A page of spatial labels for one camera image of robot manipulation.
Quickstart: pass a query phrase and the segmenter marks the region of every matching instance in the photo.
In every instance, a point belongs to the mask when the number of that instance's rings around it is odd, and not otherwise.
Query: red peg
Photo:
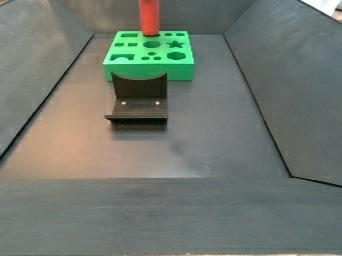
[[[146,36],[159,33],[159,0],[139,0],[142,31]]]

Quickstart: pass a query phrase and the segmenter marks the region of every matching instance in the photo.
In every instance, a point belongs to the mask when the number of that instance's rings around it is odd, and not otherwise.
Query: shape sorter block
[[[119,31],[105,56],[104,72],[146,79],[167,73],[168,80],[192,80],[195,61],[186,31],[160,31],[144,36],[140,31]]]

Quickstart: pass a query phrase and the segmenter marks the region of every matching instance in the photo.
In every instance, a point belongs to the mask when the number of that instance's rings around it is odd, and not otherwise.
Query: gray wall
[[[139,30],[138,0],[60,0],[95,33]],[[254,0],[160,0],[163,30],[223,34]]]
[[[0,6],[0,155],[92,32],[56,0]]]
[[[342,185],[342,25],[256,0],[226,38],[291,174]]]

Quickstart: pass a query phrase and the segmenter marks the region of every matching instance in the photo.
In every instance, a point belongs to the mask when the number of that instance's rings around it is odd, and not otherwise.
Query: black stand
[[[129,79],[112,73],[116,101],[111,115],[115,124],[166,124],[167,73],[151,79]]]

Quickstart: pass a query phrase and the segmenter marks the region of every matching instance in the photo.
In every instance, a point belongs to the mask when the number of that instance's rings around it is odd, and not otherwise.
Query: star-shaped hole
[[[170,45],[170,48],[183,48],[184,43],[179,43],[178,41],[174,41],[172,43],[167,43]]]

